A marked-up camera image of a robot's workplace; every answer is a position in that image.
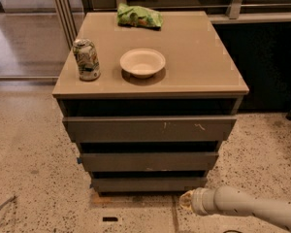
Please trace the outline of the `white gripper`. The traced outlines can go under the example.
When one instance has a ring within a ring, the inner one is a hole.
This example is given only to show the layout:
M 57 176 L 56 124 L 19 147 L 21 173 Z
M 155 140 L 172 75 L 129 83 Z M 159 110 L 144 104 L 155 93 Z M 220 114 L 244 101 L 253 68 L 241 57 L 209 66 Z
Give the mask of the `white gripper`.
M 214 189 L 197 188 L 189 190 L 179 197 L 179 205 L 185 210 L 191 210 L 198 216 L 214 215 L 217 207 L 214 203 Z

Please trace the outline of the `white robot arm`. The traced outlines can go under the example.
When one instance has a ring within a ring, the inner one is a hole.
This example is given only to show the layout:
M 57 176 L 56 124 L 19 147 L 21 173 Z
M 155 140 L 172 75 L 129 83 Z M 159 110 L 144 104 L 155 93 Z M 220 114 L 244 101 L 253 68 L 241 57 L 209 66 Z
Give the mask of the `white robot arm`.
M 254 216 L 291 233 L 291 201 L 256 198 L 225 185 L 189 190 L 179 204 L 198 216 Z

